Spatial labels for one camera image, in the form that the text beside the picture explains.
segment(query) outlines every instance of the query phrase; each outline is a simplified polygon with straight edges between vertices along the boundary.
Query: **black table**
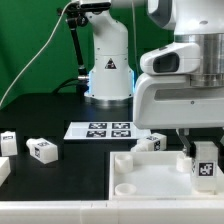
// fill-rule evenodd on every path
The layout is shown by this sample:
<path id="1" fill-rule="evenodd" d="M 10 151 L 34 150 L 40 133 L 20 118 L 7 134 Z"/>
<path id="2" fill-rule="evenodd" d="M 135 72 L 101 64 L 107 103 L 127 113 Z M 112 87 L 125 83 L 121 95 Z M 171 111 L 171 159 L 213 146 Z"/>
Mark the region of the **black table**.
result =
<path id="1" fill-rule="evenodd" d="M 108 199 L 109 154 L 129 151 L 136 141 L 64 142 L 71 121 L 132 121 L 132 107 L 103 109 L 76 94 L 18 97 L 0 111 L 0 133 L 16 131 L 18 146 L 18 155 L 10 157 L 11 174 L 0 187 L 0 201 Z M 159 132 L 168 136 L 168 149 L 182 149 L 175 130 Z M 210 135 L 221 136 L 222 130 L 200 130 L 200 139 Z M 58 145 L 58 161 L 44 165 L 30 156 L 27 139 L 40 137 Z"/>

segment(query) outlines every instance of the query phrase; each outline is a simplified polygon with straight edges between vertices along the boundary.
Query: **white cube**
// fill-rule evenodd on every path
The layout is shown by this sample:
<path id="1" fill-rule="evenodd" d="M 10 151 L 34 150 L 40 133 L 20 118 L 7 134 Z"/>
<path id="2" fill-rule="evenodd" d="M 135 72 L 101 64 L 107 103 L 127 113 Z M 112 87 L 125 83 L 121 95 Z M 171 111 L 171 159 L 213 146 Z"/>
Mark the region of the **white cube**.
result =
<path id="1" fill-rule="evenodd" d="M 10 174 L 9 157 L 0 158 L 0 186 Z"/>
<path id="2" fill-rule="evenodd" d="M 44 164 L 58 160 L 58 147 L 44 138 L 29 139 L 27 146 L 30 155 Z"/>
<path id="3" fill-rule="evenodd" d="M 1 151 L 2 156 L 17 155 L 16 133 L 6 131 L 1 134 Z"/>
<path id="4" fill-rule="evenodd" d="M 138 139 L 137 144 L 147 145 L 147 151 L 163 151 L 166 149 L 167 137 L 154 133 L 146 138 Z"/>

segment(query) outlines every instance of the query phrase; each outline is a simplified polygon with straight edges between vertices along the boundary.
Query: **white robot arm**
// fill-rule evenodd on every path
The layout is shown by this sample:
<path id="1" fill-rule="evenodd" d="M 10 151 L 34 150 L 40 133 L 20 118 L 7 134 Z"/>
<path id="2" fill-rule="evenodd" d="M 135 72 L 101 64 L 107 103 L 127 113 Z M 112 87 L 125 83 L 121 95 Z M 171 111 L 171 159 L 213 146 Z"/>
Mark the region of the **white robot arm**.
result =
<path id="1" fill-rule="evenodd" d="M 174 30 L 176 26 L 175 0 L 148 0 L 148 15 L 159 27 Z"/>
<path id="2" fill-rule="evenodd" d="M 224 1 L 173 2 L 174 43 L 142 56 L 134 123 L 152 129 L 223 127 Z"/>
<path id="3" fill-rule="evenodd" d="M 81 8 L 114 8 L 143 5 L 144 0 L 80 0 Z M 95 65 L 89 72 L 87 102 L 101 106 L 128 104 L 134 93 L 134 72 L 128 64 L 128 31 L 109 11 L 88 12 L 93 27 Z"/>

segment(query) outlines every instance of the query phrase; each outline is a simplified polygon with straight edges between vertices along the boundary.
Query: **green backdrop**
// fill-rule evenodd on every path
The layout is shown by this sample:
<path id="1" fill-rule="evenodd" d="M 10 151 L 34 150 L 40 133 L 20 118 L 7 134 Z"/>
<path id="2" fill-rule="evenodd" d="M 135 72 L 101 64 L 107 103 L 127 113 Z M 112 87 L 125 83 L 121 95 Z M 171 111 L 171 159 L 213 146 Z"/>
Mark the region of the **green backdrop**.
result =
<path id="1" fill-rule="evenodd" d="M 0 0 L 0 98 L 16 75 L 48 40 L 57 20 L 56 9 L 69 0 Z M 113 18 L 129 30 L 129 64 L 136 70 L 131 9 L 111 9 Z M 146 7 L 136 9 L 138 61 L 145 52 L 172 42 L 172 33 L 155 26 Z M 93 67 L 91 25 L 78 29 L 88 70 Z M 51 92 L 64 80 L 77 76 L 70 31 L 63 18 L 52 42 L 10 91 L 5 104 L 25 93 Z M 63 91 L 75 91 L 67 88 Z"/>

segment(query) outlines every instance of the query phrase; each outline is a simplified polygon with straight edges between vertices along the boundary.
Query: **warning label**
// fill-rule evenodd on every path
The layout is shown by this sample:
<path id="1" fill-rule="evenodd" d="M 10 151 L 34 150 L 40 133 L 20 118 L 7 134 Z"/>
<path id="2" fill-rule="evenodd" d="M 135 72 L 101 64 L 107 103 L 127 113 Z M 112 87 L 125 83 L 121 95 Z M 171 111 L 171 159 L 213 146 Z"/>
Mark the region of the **warning label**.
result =
<path id="1" fill-rule="evenodd" d="M 110 60 L 108 61 L 105 69 L 117 69 L 115 64 L 114 64 L 114 62 L 113 62 L 113 60 L 112 60 L 112 58 L 110 58 Z"/>

